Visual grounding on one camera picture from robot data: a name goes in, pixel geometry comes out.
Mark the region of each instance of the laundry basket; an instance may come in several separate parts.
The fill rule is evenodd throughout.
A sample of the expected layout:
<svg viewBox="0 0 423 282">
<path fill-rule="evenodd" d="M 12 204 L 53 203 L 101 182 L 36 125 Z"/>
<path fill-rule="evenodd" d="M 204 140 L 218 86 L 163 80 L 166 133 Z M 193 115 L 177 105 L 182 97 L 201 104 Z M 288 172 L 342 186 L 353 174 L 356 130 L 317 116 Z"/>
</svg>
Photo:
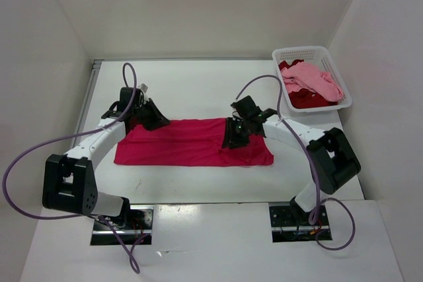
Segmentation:
<svg viewBox="0 0 423 282">
<path fill-rule="evenodd" d="M 332 57 L 329 54 L 329 51 L 322 46 L 298 46 L 296 48 L 284 48 L 274 50 L 272 53 L 273 61 L 276 68 L 276 73 L 280 80 L 282 81 L 282 88 L 284 91 L 285 99 L 288 102 L 288 106 L 294 112 L 327 112 L 331 110 L 338 110 L 341 108 L 350 107 L 352 104 L 352 98 L 350 92 L 346 88 L 344 81 L 335 66 L 335 63 L 332 60 Z M 312 63 L 316 65 L 321 72 L 329 72 L 335 82 L 342 88 L 344 91 L 344 98 L 334 106 L 327 107 L 316 107 L 316 108 L 304 108 L 299 109 L 292 106 L 291 100 L 289 99 L 288 92 L 286 90 L 284 80 L 282 79 L 282 74 L 279 70 L 279 64 L 282 61 L 287 61 L 291 64 L 295 59 L 303 59 L 305 62 Z"/>
</svg>

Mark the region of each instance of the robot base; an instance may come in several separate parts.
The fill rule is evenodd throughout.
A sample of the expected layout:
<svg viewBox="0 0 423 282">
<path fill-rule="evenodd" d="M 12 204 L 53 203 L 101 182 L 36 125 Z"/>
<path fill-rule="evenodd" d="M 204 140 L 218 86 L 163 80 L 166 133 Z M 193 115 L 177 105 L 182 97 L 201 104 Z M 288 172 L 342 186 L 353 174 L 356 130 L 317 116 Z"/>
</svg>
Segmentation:
<svg viewBox="0 0 423 282">
<path fill-rule="evenodd" d="M 124 228 L 115 227 L 116 232 L 125 244 L 132 245 L 143 234 L 146 236 L 140 244 L 151 244 L 151 233 L 153 228 L 154 205 L 131 205 L 132 211 L 137 211 L 139 217 L 132 226 Z M 94 221 L 93 235 L 91 236 L 91 246 L 110 246 L 117 245 L 119 242 L 113 235 L 112 231 L 104 224 Z"/>
<path fill-rule="evenodd" d="M 319 224 L 315 226 L 300 225 L 291 213 L 289 202 L 269 203 L 270 223 L 273 242 L 298 242 L 315 240 L 319 230 L 319 240 L 332 240 L 326 208 L 321 206 Z"/>
</svg>

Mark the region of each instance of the white wall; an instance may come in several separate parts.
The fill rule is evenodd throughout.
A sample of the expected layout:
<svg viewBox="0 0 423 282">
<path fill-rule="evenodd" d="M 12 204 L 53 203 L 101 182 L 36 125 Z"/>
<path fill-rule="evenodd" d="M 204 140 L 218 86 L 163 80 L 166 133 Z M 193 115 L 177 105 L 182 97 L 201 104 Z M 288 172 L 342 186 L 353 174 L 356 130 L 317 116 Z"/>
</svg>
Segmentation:
<svg viewBox="0 0 423 282">
<path fill-rule="evenodd" d="M 407 282 L 423 280 L 423 0 L 353 0 L 330 51 L 353 96 L 341 113 Z"/>
<path fill-rule="evenodd" d="M 0 0 L 0 171 L 27 147 L 73 132 L 90 64 L 57 0 Z M 43 162 L 69 143 L 18 163 L 8 182 L 13 199 L 40 212 Z M 0 280 L 18 281 L 36 221 L 0 195 Z"/>
<path fill-rule="evenodd" d="M 270 57 L 327 46 L 349 0 L 59 0 L 91 58 Z"/>
</svg>

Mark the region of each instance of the dark red cloth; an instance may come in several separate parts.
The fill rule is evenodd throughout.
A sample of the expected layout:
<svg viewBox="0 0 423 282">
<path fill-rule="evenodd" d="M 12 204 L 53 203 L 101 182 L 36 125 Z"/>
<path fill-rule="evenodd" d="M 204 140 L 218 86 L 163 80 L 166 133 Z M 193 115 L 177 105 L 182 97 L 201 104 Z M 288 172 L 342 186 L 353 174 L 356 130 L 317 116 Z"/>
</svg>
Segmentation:
<svg viewBox="0 0 423 282">
<path fill-rule="evenodd" d="M 295 108 L 314 108 L 337 105 L 337 102 L 328 102 L 322 95 L 311 92 L 308 89 L 300 89 L 298 92 L 291 92 L 289 95 L 292 106 Z"/>
<path fill-rule="evenodd" d="M 287 61 L 282 61 L 282 62 L 280 62 L 280 64 L 279 64 L 279 70 L 281 71 L 282 69 L 284 69 L 285 67 L 287 68 L 287 69 L 289 69 L 291 66 L 294 66 L 295 64 L 298 64 L 299 62 L 304 62 L 304 60 L 303 59 L 295 59 L 293 62 L 292 62 L 292 64 L 291 65 L 289 65 L 288 63 L 287 63 Z"/>
<path fill-rule="evenodd" d="M 225 118 L 172 120 L 155 131 L 137 125 L 118 144 L 114 162 L 123 165 L 268 166 L 273 155 L 263 137 L 250 136 L 238 149 L 222 149 Z"/>
</svg>

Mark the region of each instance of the white tabletop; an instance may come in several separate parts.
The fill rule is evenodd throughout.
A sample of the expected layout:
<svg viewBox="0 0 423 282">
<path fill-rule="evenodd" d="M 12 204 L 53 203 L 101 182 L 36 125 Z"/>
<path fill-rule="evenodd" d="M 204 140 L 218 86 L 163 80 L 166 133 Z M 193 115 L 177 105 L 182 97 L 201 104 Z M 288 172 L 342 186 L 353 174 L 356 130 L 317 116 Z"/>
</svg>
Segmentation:
<svg viewBox="0 0 423 282">
<path fill-rule="evenodd" d="M 266 203 L 156 206 L 152 245 L 134 252 L 140 275 L 121 246 L 89 246 L 92 219 L 39 221 L 21 282 L 402 281 L 377 203 L 345 203 L 357 232 L 339 252 L 313 241 L 272 243 Z M 351 222 L 333 202 L 327 213 L 334 240 L 324 243 L 339 246 Z"/>
<path fill-rule="evenodd" d="M 123 61 L 102 62 L 83 130 L 92 129 L 118 99 Z M 241 88 L 263 74 L 275 74 L 272 61 L 131 61 L 138 83 L 149 87 L 149 97 L 168 119 L 224 118 Z M 127 78 L 132 83 L 131 72 Z M 275 108 L 278 83 L 261 79 L 246 91 L 262 109 Z M 337 112 L 282 113 L 312 127 L 341 128 Z M 266 140 L 275 160 L 268 167 L 118 166 L 114 147 L 95 171 L 98 190 L 125 196 L 132 203 L 227 203 L 289 201 L 311 179 L 304 154 L 273 140 Z M 335 195 L 363 199 L 354 177 Z"/>
</svg>

